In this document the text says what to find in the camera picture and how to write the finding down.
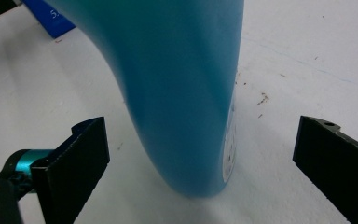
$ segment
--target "black clamp jaw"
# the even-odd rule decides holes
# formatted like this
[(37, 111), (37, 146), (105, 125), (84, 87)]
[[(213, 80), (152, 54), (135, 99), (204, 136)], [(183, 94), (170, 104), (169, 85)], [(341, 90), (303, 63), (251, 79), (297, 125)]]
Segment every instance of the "black clamp jaw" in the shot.
[(20, 150), (0, 172), (0, 223), (22, 223), (17, 201), (35, 190), (46, 223), (73, 223), (106, 169), (103, 118), (72, 128), (55, 150)]
[(352, 224), (358, 224), (358, 142), (332, 122), (301, 117), (293, 161)]

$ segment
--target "sticker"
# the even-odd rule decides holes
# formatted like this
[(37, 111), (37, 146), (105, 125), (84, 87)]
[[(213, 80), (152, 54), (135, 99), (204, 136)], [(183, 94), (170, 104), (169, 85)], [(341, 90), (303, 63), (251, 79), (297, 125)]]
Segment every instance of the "sticker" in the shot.
[(228, 112), (226, 137), (225, 137), (225, 148), (223, 151), (223, 180), (225, 183), (231, 176), (232, 169), (235, 162), (235, 151), (237, 143), (235, 139), (236, 135), (236, 124), (235, 124), (235, 91), (232, 94), (231, 106)]

